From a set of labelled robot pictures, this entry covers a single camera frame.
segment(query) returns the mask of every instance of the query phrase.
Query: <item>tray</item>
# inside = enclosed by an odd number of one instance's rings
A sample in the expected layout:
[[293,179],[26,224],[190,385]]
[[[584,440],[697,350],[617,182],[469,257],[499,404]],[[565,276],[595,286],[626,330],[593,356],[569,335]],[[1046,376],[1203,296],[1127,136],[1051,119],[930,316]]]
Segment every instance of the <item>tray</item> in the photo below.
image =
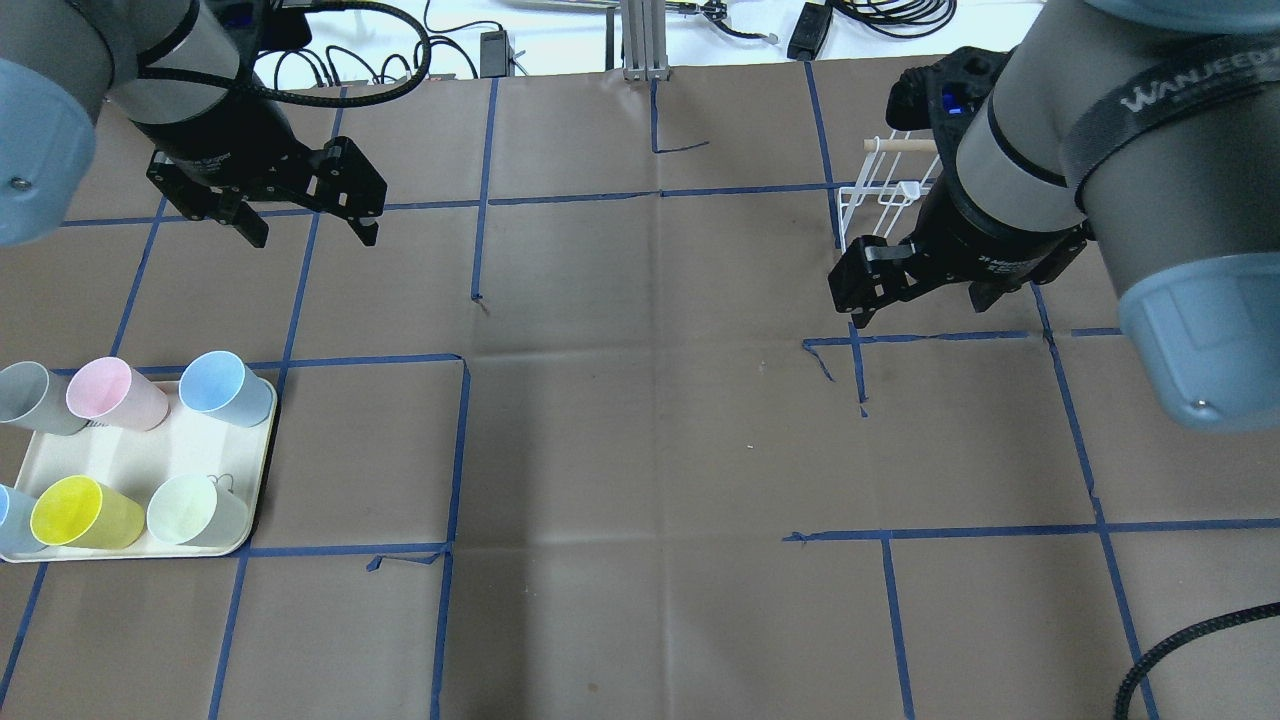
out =
[[[169,416],[160,427],[145,433],[110,427],[87,427],[73,436],[35,433],[14,489],[40,497],[61,478],[88,475],[128,496],[145,510],[156,488],[174,475],[230,474],[234,480],[229,489],[248,506],[250,521],[244,534],[225,546],[192,547],[166,544],[142,530],[142,537],[123,550],[46,547],[40,552],[0,553],[0,559],[6,562],[58,562],[216,557],[234,551],[248,539],[275,428],[279,404],[275,388],[271,387],[271,414],[268,419],[252,428],[241,428],[188,409],[178,400],[177,382],[157,382],[156,387],[169,396]],[[225,478],[219,484],[228,487]]]

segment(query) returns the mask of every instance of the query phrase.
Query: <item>black strap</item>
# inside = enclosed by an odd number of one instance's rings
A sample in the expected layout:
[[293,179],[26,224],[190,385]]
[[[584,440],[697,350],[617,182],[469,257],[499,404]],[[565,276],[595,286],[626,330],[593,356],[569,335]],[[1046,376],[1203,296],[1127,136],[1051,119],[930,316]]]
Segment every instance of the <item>black strap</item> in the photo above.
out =
[[169,53],[173,53],[187,36],[191,35],[191,28],[196,27],[196,19],[200,17],[200,0],[191,0],[187,5],[187,14],[182,17],[182,22],[178,27],[173,28],[173,32],[165,36],[164,40],[152,45],[151,47],[138,53],[138,67],[145,68],[151,63],[155,63],[160,58],[164,58]]
[[1107,158],[1152,129],[1280,82],[1280,33],[1226,35],[1149,68],[1085,110],[1059,152],[1068,187],[1082,188]]

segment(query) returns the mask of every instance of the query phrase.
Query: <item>cup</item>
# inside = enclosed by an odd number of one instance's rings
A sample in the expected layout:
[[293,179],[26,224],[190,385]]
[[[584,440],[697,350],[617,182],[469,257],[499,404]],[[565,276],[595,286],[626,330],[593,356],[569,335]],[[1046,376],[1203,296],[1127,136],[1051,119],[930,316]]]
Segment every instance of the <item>cup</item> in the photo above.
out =
[[150,430],[169,415],[169,397],[119,357],[99,357],[72,377],[67,407],[86,420]]
[[119,550],[142,534],[142,506],[87,475],[49,487],[31,511],[31,533],[51,546]]
[[147,503],[147,530],[168,544],[221,547],[236,543],[248,527],[248,506],[218,484],[230,475],[178,475],[160,486]]
[[70,436],[88,423],[67,409],[67,378],[40,363],[15,363],[0,370],[0,424]]
[[274,402],[271,384],[225,350],[196,357],[178,380],[178,397],[196,413],[242,428],[266,420]]
[[31,509],[36,498],[0,486],[0,552],[37,552],[45,543],[31,534]]

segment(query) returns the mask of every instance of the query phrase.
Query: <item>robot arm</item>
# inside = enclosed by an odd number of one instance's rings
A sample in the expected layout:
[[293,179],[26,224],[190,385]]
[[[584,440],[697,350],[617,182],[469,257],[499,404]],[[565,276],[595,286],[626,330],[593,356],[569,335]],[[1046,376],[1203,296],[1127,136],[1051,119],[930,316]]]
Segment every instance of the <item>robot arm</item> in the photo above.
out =
[[1280,424],[1280,9],[1052,0],[1010,56],[963,49],[895,87],[945,172],[897,247],[864,237],[831,275],[859,327],[970,281],[978,311],[1051,282],[1093,237],[1165,410]]
[[[212,4],[242,15],[224,23]],[[189,219],[215,219],[262,247],[268,225],[248,202],[284,200],[347,220],[372,245],[387,195],[381,176],[349,138],[320,150],[301,143],[252,70],[273,23],[274,35],[301,46],[310,41],[302,13],[352,8],[394,14],[426,37],[412,15],[374,3],[0,3],[0,246],[59,225],[92,160],[104,97],[155,142],[147,177]],[[247,35],[233,40],[224,24]],[[165,73],[204,79],[157,79]]]

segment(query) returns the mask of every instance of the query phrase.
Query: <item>blue cup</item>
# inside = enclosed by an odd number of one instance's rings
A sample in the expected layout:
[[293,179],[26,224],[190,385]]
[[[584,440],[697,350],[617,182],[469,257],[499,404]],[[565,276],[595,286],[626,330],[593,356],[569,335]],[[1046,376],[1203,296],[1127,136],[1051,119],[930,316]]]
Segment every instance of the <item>blue cup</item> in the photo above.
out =
[[36,498],[9,486],[0,486],[0,552],[38,552],[45,543],[31,534],[31,510]]
[[192,363],[178,380],[178,397],[210,418],[252,428],[271,415],[271,386],[234,352],[215,350]]

